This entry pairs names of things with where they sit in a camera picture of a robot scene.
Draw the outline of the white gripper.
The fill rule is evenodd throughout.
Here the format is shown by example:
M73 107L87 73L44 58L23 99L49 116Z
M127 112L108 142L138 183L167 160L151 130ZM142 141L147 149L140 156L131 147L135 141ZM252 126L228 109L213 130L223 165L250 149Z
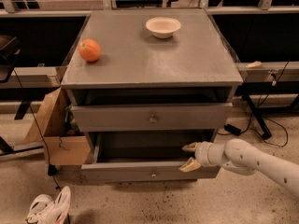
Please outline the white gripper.
M214 167L214 164L209 160L208 152L212 144L209 142L193 142L182 147L185 152L195 152L195 158L190 157L184 164L179 167L183 173L192 172L202 166Z

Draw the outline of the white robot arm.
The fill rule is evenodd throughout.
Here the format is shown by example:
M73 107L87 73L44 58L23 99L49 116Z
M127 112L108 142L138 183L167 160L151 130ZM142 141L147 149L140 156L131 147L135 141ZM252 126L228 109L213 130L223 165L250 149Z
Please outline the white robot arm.
M225 144L193 142L182 150L193 152L194 156L179 167L181 172L216 166L239 175L252 175L258 171L299 197L299 165L264 153L247 141L231 139Z

